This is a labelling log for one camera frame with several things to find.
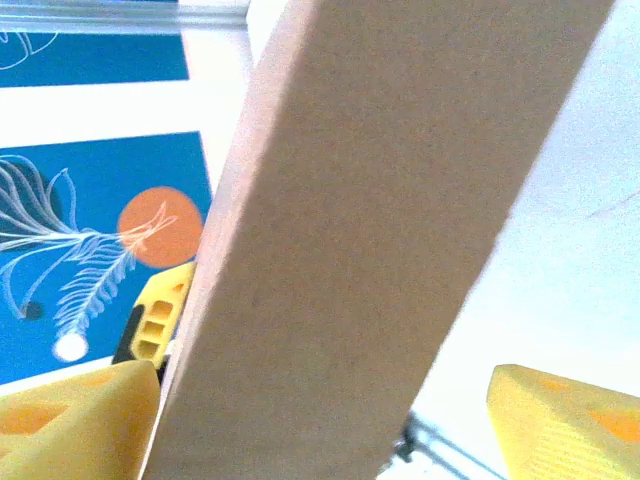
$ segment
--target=beige board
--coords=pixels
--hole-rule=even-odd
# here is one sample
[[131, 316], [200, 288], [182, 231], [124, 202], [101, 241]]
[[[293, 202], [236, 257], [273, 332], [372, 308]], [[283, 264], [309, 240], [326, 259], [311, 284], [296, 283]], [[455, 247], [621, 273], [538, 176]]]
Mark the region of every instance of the beige board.
[[610, 6], [290, 2], [147, 479], [375, 477]]

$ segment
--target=yellow plastic object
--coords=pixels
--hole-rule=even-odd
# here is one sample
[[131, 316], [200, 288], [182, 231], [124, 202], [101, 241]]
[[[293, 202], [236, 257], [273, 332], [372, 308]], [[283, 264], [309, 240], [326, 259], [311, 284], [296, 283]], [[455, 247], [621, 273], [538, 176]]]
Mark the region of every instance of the yellow plastic object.
[[640, 479], [640, 399], [518, 365], [488, 406], [511, 480]]
[[160, 368], [171, 341], [182, 307], [189, 293], [195, 262], [165, 270], [152, 276], [135, 305], [143, 305], [140, 323], [131, 341], [131, 353], [139, 360], [150, 360]]
[[146, 361], [0, 398], [0, 479], [137, 478], [159, 398]]

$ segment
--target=black dot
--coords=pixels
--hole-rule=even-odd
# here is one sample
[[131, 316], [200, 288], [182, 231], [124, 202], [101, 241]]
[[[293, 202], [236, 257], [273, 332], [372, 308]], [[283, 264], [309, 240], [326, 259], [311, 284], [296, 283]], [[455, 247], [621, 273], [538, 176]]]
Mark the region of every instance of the black dot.
[[22, 307], [25, 320], [39, 320], [44, 316], [44, 307], [40, 302], [27, 302]]

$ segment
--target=orange circle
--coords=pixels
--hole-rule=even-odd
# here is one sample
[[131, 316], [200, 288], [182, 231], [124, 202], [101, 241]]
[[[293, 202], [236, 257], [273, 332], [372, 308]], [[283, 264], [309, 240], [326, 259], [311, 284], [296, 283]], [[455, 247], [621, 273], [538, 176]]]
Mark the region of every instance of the orange circle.
[[158, 225], [163, 219], [165, 226], [150, 230], [141, 241], [142, 248], [134, 252], [140, 262], [154, 268], [174, 267], [196, 254], [202, 235], [202, 217], [197, 207], [179, 190], [154, 187], [136, 195], [118, 219], [118, 233], [123, 235], [127, 248], [132, 243], [130, 238], [140, 238], [131, 237], [130, 232], [142, 231], [140, 227], [145, 224]]

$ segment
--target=blue poster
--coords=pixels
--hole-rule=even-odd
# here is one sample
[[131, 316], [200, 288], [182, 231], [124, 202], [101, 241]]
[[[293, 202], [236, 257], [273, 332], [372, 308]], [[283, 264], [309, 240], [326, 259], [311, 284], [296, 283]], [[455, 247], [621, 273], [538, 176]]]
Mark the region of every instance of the blue poster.
[[0, 149], [0, 384], [113, 355], [210, 202], [198, 133]]
[[179, 35], [0, 30], [0, 88], [187, 80]]

